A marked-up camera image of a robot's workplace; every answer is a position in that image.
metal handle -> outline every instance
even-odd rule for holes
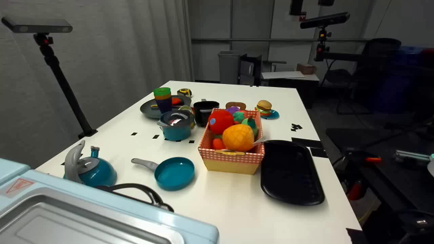
[[[137,157],[131,158],[131,162],[146,166],[149,170],[154,170],[158,166],[158,163],[156,163],[153,161],[142,159],[142,158],[137,158]]]

